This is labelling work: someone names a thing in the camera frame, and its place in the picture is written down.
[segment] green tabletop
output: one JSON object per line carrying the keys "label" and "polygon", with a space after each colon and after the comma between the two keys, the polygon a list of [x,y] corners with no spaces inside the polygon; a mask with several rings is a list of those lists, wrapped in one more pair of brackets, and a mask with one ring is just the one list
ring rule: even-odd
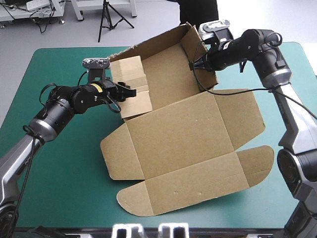
{"label": "green tabletop", "polygon": [[[22,125],[42,108],[40,90],[50,82],[76,85],[84,68],[83,58],[106,57],[115,48],[61,48],[37,50],[0,130],[0,156],[23,135]],[[317,83],[314,72],[297,43],[281,46],[294,75],[292,83],[303,102],[314,112]],[[259,78],[251,63],[239,73],[237,65],[218,72],[216,88],[258,88]],[[272,94],[256,92],[266,130],[241,149],[270,145],[275,155],[285,127]],[[137,181],[113,181],[108,175],[100,141],[123,121],[106,106],[77,115],[54,141],[34,159],[20,207],[18,226],[111,227],[114,223],[141,223],[157,227],[162,222],[188,222],[205,228],[281,228],[297,201],[288,191],[276,161],[269,176],[250,189],[154,217],[137,217],[116,201],[119,190]]]}

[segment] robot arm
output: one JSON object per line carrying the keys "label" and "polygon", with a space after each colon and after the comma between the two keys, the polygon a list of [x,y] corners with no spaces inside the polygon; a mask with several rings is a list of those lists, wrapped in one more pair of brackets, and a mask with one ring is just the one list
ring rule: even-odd
{"label": "robot arm", "polygon": [[292,75],[278,46],[280,34],[271,30],[251,29],[233,39],[228,21],[204,23],[201,38],[211,44],[207,54],[194,62],[194,67],[223,70],[240,64],[243,71],[251,61],[262,85],[274,94],[286,126],[279,142],[278,167],[294,198],[300,202],[285,229],[276,237],[316,238],[317,235],[317,125],[310,114],[286,95],[301,103],[290,84]]}
{"label": "robot arm", "polygon": [[30,158],[46,142],[54,140],[75,114],[83,114],[88,108],[101,104],[117,113],[120,112],[117,102],[136,96],[136,90],[125,83],[116,84],[106,77],[108,59],[84,59],[83,66],[88,68],[88,84],[75,87],[48,84],[41,94],[50,86],[55,88],[42,110],[26,126],[27,134],[0,159],[0,238],[7,237],[9,230],[15,227],[18,215],[14,202],[20,194],[17,181],[31,163]]}

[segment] tripod leg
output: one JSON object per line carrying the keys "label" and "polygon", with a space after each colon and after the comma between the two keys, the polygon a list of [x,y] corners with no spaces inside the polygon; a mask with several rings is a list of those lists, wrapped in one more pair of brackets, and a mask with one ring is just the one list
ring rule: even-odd
{"label": "tripod leg", "polygon": [[103,29],[103,23],[104,23],[104,17],[105,17],[105,3],[103,4],[103,13],[102,13],[102,16],[101,16],[101,21],[100,21],[98,43],[100,42],[101,31]]}
{"label": "tripod leg", "polygon": [[115,13],[117,13],[126,23],[128,23],[132,28],[134,28],[134,26],[127,20],[127,19],[125,19],[125,17],[124,16],[122,16],[121,14],[120,14],[120,12],[118,12],[113,6],[111,6],[109,3],[108,3],[108,5],[111,7],[111,9],[112,10],[114,10],[114,12]]}
{"label": "tripod leg", "polygon": [[112,25],[112,21],[111,21],[111,16],[110,16],[110,13],[109,13],[108,5],[109,5],[111,8],[112,8],[112,6],[109,4],[109,2],[106,2],[107,19],[108,19],[108,22],[109,22],[110,30],[112,30],[112,29],[114,29],[114,27],[113,27],[113,25]]}

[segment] wire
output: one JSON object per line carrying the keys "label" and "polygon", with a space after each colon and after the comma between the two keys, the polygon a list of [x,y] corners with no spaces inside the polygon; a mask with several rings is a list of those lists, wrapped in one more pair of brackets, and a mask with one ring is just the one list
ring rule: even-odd
{"label": "wire", "polygon": [[14,220],[15,220],[15,216],[17,216],[17,212],[18,212],[18,209],[19,209],[19,206],[21,204],[21,201],[22,201],[22,197],[23,197],[23,194],[24,194],[24,190],[25,190],[25,185],[26,185],[26,182],[29,178],[29,174],[30,174],[30,170],[31,170],[31,165],[32,165],[32,162],[33,162],[33,157],[34,157],[34,149],[35,149],[35,136],[33,136],[33,141],[32,141],[32,148],[31,148],[31,155],[29,157],[29,159],[26,161],[26,165],[28,165],[28,169],[26,171],[26,174],[25,174],[25,177],[24,177],[24,181],[23,181],[23,184],[22,184],[22,188],[21,188],[21,192],[20,192],[20,195],[19,195],[19,198],[17,200],[17,203],[16,203],[16,207],[15,207],[15,210],[14,210],[14,213],[13,213],[13,216],[11,218],[11,221],[10,221],[10,224],[9,224],[9,230],[8,230],[8,233],[6,235],[6,238],[9,238],[11,236],[11,233],[13,233],[14,231]]}
{"label": "wire", "polygon": [[303,105],[303,104],[297,102],[296,100],[292,99],[291,97],[289,97],[289,96],[287,96],[287,95],[285,95],[285,94],[282,94],[282,93],[280,93],[280,92],[278,92],[278,91],[276,91],[276,90],[273,90],[271,93],[277,93],[277,94],[279,94],[279,95],[281,95],[281,96],[283,96],[283,97],[285,97],[285,98],[291,100],[292,102],[294,102],[294,103],[296,103],[297,105],[299,105],[299,106],[301,106],[302,108],[304,108],[313,118],[315,118],[315,119],[317,120],[317,116],[316,116],[311,110],[309,110],[305,105]]}
{"label": "wire", "polygon": [[[196,51],[195,51],[195,54],[194,54],[194,60],[193,60],[193,65],[196,61],[196,56],[197,56],[197,53],[198,53],[198,49],[200,47],[200,45],[202,44],[203,42],[200,41],[199,44],[197,45],[196,47]],[[271,89],[267,89],[267,88],[254,88],[254,89],[248,89],[248,90],[244,90],[244,91],[238,91],[238,92],[233,92],[233,93],[216,93],[216,92],[213,92],[209,89],[207,89],[202,83],[201,81],[198,79],[198,76],[196,75],[196,69],[195,67],[193,67],[193,73],[194,73],[194,76],[195,76],[195,79],[198,83],[198,85],[203,88],[206,92],[209,92],[210,94],[213,94],[213,95],[218,95],[218,96],[230,96],[230,95],[237,95],[237,94],[241,94],[241,93],[248,93],[248,92],[253,92],[253,91],[269,91]]]}
{"label": "wire", "polygon": [[78,83],[77,83],[77,86],[79,86],[79,83],[81,81],[81,79],[83,78],[83,76],[88,73],[88,70],[86,70],[85,72],[83,72],[83,74],[80,76],[79,80],[78,80]]}
{"label": "wire", "polygon": [[46,25],[45,25],[44,30],[42,30],[42,28],[41,28],[41,26],[40,26],[40,22],[41,22],[41,21],[35,22],[35,24],[39,27],[41,34],[43,34],[44,32],[46,32],[46,29],[47,29],[47,27],[48,27],[48,24],[51,23],[51,18],[53,17],[54,13],[55,13],[55,8],[54,8],[53,11],[50,13],[49,19],[48,19],[48,21],[47,21],[47,23],[46,23]]}
{"label": "wire", "polygon": [[[199,44],[197,45],[196,47],[196,51],[195,51],[195,55],[194,55],[194,60],[193,60],[193,64],[194,62],[196,61],[196,56],[197,56],[197,52],[198,52],[198,48],[200,47],[200,45],[202,44],[203,42],[200,41]],[[230,96],[230,95],[237,95],[237,94],[242,94],[242,93],[248,93],[248,92],[253,92],[253,91],[268,91],[269,93],[277,93],[289,100],[291,100],[292,102],[296,103],[297,105],[301,106],[303,109],[305,109],[314,119],[317,120],[317,116],[311,111],[309,110],[305,105],[297,102],[295,99],[292,99],[291,97],[283,94],[283,93],[280,93],[278,92],[276,89],[279,88],[280,86],[277,86],[275,88],[254,88],[254,89],[248,89],[248,90],[244,90],[244,91],[238,91],[238,92],[233,92],[233,93],[215,93],[211,90],[208,90],[206,87],[204,87],[202,85],[202,83],[200,82],[200,80],[198,79],[197,75],[196,75],[196,71],[195,71],[195,67],[193,67],[193,73],[194,73],[194,76],[195,76],[195,79],[197,81],[197,83],[199,84],[199,86],[201,86],[205,91],[213,94],[213,95],[217,95],[217,96]]]}
{"label": "wire", "polygon": [[113,108],[113,107],[111,106],[111,104],[110,104],[107,100],[105,100],[104,98],[102,98],[102,97],[97,97],[97,99],[99,99],[99,100],[102,101],[104,104],[106,104],[112,112],[114,112],[114,113],[119,113],[119,112],[121,112],[121,107],[119,106],[119,104],[118,104],[115,100],[113,100],[113,99],[110,97],[109,92],[108,92],[107,97],[109,98],[109,100],[110,100],[113,104],[115,104],[115,106],[117,107],[117,109]]}

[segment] folded cardboard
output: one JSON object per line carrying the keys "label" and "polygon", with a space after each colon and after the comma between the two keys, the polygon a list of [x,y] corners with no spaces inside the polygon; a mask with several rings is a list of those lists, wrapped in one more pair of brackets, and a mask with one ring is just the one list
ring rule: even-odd
{"label": "folded cardboard", "polygon": [[[264,130],[253,93],[199,92],[188,66],[199,42],[196,29],[182,25],[111,57],[141,56],[154,109],[126,120],[101,142],[112,179],[145,180],[117,195],[118,203],[137,216],[247,189],[271,170],[270,147],[236,152]],[[198,55],[206,52],[201,46]],[[217,83],[213,72],[198,75],[206,87]]]}
{"label": "folded cardboard", "polygon": [[119,102],[121,118],[129,118],[152,111],[149,86],[144,74],[140,56],[121,59],[111,64],[114,82],[125,82],[137,90],[137,96]]}

